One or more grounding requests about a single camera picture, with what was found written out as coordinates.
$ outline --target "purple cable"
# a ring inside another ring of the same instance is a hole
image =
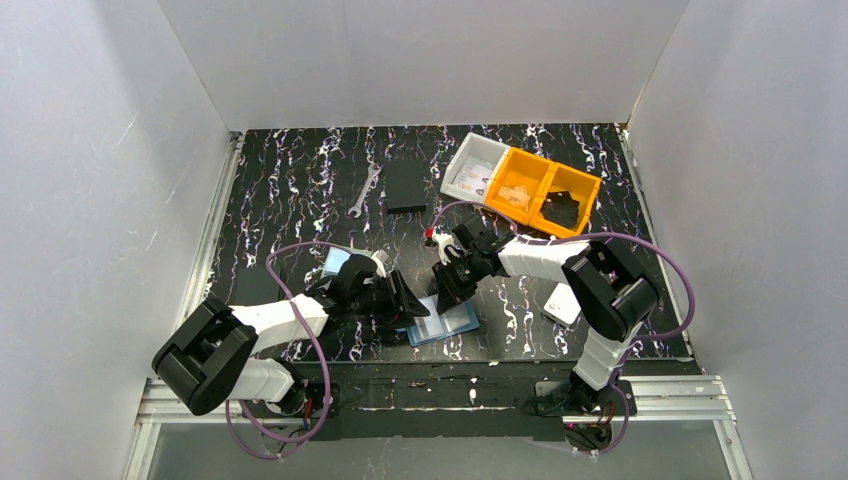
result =
[[[268,269],[268,273],[271,274],[271,278],[273,278],[274,281],[277,282],[277,285],[279,285],[280,288],[283,289],[283,292],[286,294],[286,299],[291,300],[293,295],[292,295],[291,290],[289,290],[289,287],[286,286],[285,282],[283,282],[283,280],[280,278],[280,276],[277,275],[277,272],[274,271],[274,268],[272,267],[274,259],[277,258],[278,256],[280,256],[281,254],[289,251],[289,250],[294,250],[296,248],[306,247],[306,246],[315,246],[315,245],[335,247],[335,248],[343,250],[347,253],[350,253],[350,254],[353,253],[347,247],[343,247],[341,245],[336,245],[336,244],[329,243],[329,242],[321,242],[321,241],[295,243],[293,245],[287,245],[287,246],[285,246],[285,247],[283,247],[283,248],[281,248],[281,249],[279,249],[275,252],[272,252],[265,259],[265,267]],[[323,408],[321,408],[321,414],[318,416],[318,421],[315,422],[315,425],[312,427],[312,429],[309,432],[307,432],[305,435],[302,435],[302,436],[297,437],[297,438],[281,437],[281,436],[277,435],[276,433],[272,432],[271,430],[268,430],[267,428],[265,428],[265,426],[262,425],[262,423],[260,423],[256,419],[256,417],[253,416],[253,413],[247,408],[247,404],[244,402],[244,400],[239,400],[239,404],[241,405],[242,411],[244,412],[247,419],[250,420],[250,423],[252,423],[254,427],[259,429],[259,431],[262,432],[263,434],[265,434],[268,438],[271,438],[271,439],[276,440],[276,441],[281,442],[281,443],[297,443],[298,444],[297,447],[295,447],[292,450],[289,450],[288,452],[280,454],[279,457],[287,457],[287,456],[297,452],[306,443],[307,440],[314,437],[315,434],[317,434],[318,431],[321,430],[321,427],[324,425],[324,421],[327,419],[327,414],[330,411],[330,402],[332,401],[332,396],[330,395],[330,389],[331,389],[330,369],[329,369],[329,366],[327,365],[327,358],[324,356],[324,350],[321,348],[321,343],[318,341],[318,337],[315,336],[315,332],[313,332],[312,328],[309,327],[309,323],[307,323],[306,319],[303,318],[303,314],[300,313],[300,310],[298,310],[297,305],[295,305],[294,303],[291,303],[291,307],[292,307],[292,312],[294,312],[295,318],[297,318],[297,321],[300,322],[300,325],[303,327],[303,329],[306,331],[306,334],[309,336],[309,340],[312,342],[312,346],[315,348],[315,353],[318,355],[318,361],[321,364],[321,374],[324,377],[324,398],[323,398]],[[229,410],[228,410],[227,420],[228,420],[228,423],[231,424],[231,422],[229,422]],[[276,455],[271,457],[271,458],[268,458],[267,455],[263,455],[261,453],[257,453],[253,450],[250,450],[250,448],[247,447],[241,441],[241,439],[239,439],[238,436],[235,435],[235,429],[234,428],[231,427],[230,432],[233,433],[234,438],[236,439],[236,442],[239,444],[240,447],[242,447],[242,450],[245,450],[247,453],[250,453],[254,457],[266,458],[268,460],[278,458],[278,456],[276,456]]]
[[[513,229],[512,229],[513,233],[515,233],[517,235],[517,231],[518,231],[517,225],[515,224],[515,222],[511,218],[507,217],[503,213],[495,210],[494,208],[492,208],[488,205],[485,205],[485,204],[482,204],[482,203],[479,203],[479,202],[468,202],[468,201],[453,202],[453,203],[450,203],[448,205],[445,205],[441,210],[439,210],[438,213],[436,213],[436,217],[433,219],[433,223],[430,225],[430,228],[435,230],[436,224],[438,223],[438,221],[442,217],[442,215],[444,215],[444,213],[447,209],[453,208],[457,205],[463,205],[463,204],[484,207],[484,208],[487,208],[487,209],[497,213],[498,215],[506,218],[507,220],[509,220],[509,222],[513,226]],[[598,454],[608,453],[613,448],[615,448],[616,445],[619,444],[619,442],[621,442],[622,438],[624,438],[624,433],[627,432],[627,425],[630,423],[630,407],[627,404],[627,397],[624,395],[624,392],[622,392],[621,389],[618,388],[618,386],[615,384],[615,382],[618,379],[619,373],[621,373],[621,369],[624,366],[624,362],[627,361],[627,359],[630,357],[630,354],[633,352],[633,348],[632,348],[633,345],[636,342],[639,342],[639,341],[667,340],[669,338],[675,337],[675,336],[683,333],[683,331],[686,330],[686,328],[689,326],[689,324],[692,323],[692,318],[695,317],[695,289],[692,287],[692,282],[689,281],[689,277],[686,275],[686,272],[683,271],[683,267],[681,267],[680,264],[677,263],[674,259],[672,259],[665,251],[661,250],[659,247],[657,247],[656,245],[654,245],[651,242],[642,240],[641,238],[633,237],[631,235],[625,235],[623,233],[615,233],[615,232],[598,232],[598,233],[585,233],[583,235],[577,235],[576,237],[561,238],[561,239],[556,239],[556,240],[543,240],[543,239],[528,240],[528,239],[522,238],[522,237],[516,237],[516,238],[520,242],[526,243],[528,245],[563,245],[563,244],[572,243],[572,242],[580,242],[580,241],[585,241],[585,240],[599,240],[599,239],[608,239],[608,238],[620,238],[622,240],[627,240],[627,241],[633,242],[633,243],[635,243],[635,244],[637,244],[641,247],[644,247],[644,248],[650,250],[652,253],[662,257],[666,262],[668,262],[669,265],[671,265],[671,267],[674,269],[674,271],[677,272],[677,275],[680,277],[680,281],[683,282],[683,287],[686,289],[686,299],[689,303],[689,308],[687,309],[686,317],[684,317],[683,322],[680,323],[680,326],[671,330],[671,331],[664,332],[664,333],[652,333],[652,334],[647,334],[647,335],[637,335],[636,337],[634,337],[633,343],[630,344],[630,347],[625,351],[624,355],[622,355],[622,357],[621,357],[621,360],[619,362],[619,365],[621,365],[621,366],[615,368],[612,371],[612,374],[610,375],[609,383],[607,385],[609,385],[610,388],[614,392],[618,393],[621,396],[622,400],[624,400],[624,421],[621,424],[621,431],[618,433],[618,435],[616,435],[616,437],[612,440],[612,442],[610,442],[610,444],[608,446],[606,446],[605,448],[598,450]],[[546,447],[546,448],[553,448],[553,449],[556,449],[556,450],[567,451],[565,449],[560,449],[559,447],[554,447],[554,446],[551,446],[551,445],[546,445],[546,444],[541,444],[541,443],[539,445]]]

